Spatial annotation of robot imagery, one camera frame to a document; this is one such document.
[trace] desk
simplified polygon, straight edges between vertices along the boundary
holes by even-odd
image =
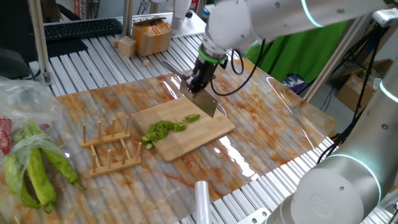
[[[269,215],[331,144],[321,134],[329,133],[334,121],[258,70],[242,91],[220,101],[237,127],[232,133],[171,164],[155,151],[143,151],[141,166],[89,179],[91,154],[80,149],[81,124],[88,124],[88,133],[93,134],[89,130],[95,129],[98,119],[109,126],[115,115],[122,120],[126,114],[179,97],[178,79],[161,76],[169,72],[160,61],[166,58],[182,70],[192,68],[201,34],[173,39],[167,52],[144,58],[119,55],[111,38],[84,39],[88,51],[50,59],[54,85],[48,88],[67,109],[63,128],[71,133],[71,141],[66,144],[89,189],[82,192],[67,184],[57,188],[58,203],[51,215],[18,206],[0,192],[3,202],[9,202],[1,210],[10,212],[11,223],[16,223],[13,216],[19,223],[195,223],[190,215],[193,185],[202,179],[210,183],[213,223],[236,223],[261,207]],[[148,68],[142,64],[145,59],[152,62]],[[217,75],[221,77],[217,86],[241,81],[235,75],[227,78],[222,70]],[[133,122],[130,127],[132,140],[127,147],[135,152],[142,133]],[[365,223],[383,223],[390,215],[377,209]]]

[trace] red package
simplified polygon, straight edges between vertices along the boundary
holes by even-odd
[[[0,130],[0,149],[4,155],[7,155],[11,150],[11,139],[5,130]]]
[[[9,118],[0,118],[0,131],[5,131],[8,136],[12,134],[12,120]]]

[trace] chopped green pepper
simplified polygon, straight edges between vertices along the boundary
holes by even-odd
[[[148,133],[154,132],[155,130],[156,130],[156,125],[154,124],[149,125]]]
[[[150,142],[150,140],[149,140],[148,136],[142,136],[142,137],[141,137],[141,142],[142,142],[143,144],[147,144],[147,143]]]
[[[197,119],[200,118],[200,114],[192,114],[189,116],[185,117],[185,120],[188,121],[189,123],[196,121]]]
[[[165,133],[165,134],[169,133],[167,128],[161,128],[160,126],[156,127],[156,133],[158,133],[159,131],[162,132],[162,133]]]
[[[167,130],[171,130],[173,129],[173,125],[174,123],[171,121],[163,121],[165,128],[167,128]]]
[[[153,149],[153,148],[154,148],[154,145],[151,144],[151,143],[148,143],[148,144],[145,145],[145,149],[146,149],[146,150],[151,150],[151,149]]]
[[[159,139],[159,140],[166,138],[167,135],[168,135],[167,133],[164,133],[162,131],[156,131],[156,136],[157,136],[157,139]]]
[[[187,125],[185,123],[183,123],[183,122],[176,123],[173,126],[173,129],[174,129],[175,132],[183,131],[186,128],[187,128]]]
[[[157,140],[155,132],[149,132],[147,134],[147,137],[149,138],[150,141],[156,141]]]

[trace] cardboard carton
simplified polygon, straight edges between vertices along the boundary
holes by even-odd
[[[392,65],[392,60],[382,60],[379,62],[375,62],[373,64],[373,69],[378,72],[386,73],[390,66]],[[342,103],[344,103],[349,109],[355,112],[356,105],[358,104],[359,96],[361,94],[362,87],[364,85],[364,80],[359,78],[358,76],[363,72],[362,68],[352,68],[347,70],[344,75],[349,75],[349,78],[344,83],[343,87],[341,87],[340,91],[337,93],[336,98],[339,99]],[[361,101],[361,107],[358,110],[358,113],[362,112],[363,109],[370,102],[375,89],[373,86],[366,85],[364,95]]]
[[[137,53],[147,56],[169,49],[173,29],[168,22],[156,18],[134,23],[132,38],[137,41]]]

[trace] metal frame pole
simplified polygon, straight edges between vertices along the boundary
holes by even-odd
[[[47,44],[45,43],[44,24],[42,17],[42,7],[39,0],[28,0],[30,15],[32,17],[32,24],[35,35],[36,51],[39,56],[39,66],[44,82],[47,85],[51,84],[51,77],[49,73],[49,55],[47,54]]]
[[[124,12],[123,12],[123,31],[120,35],[122,39],[124,36],[131,36],[132,27],[132,5],[133,0],[124,0]]]

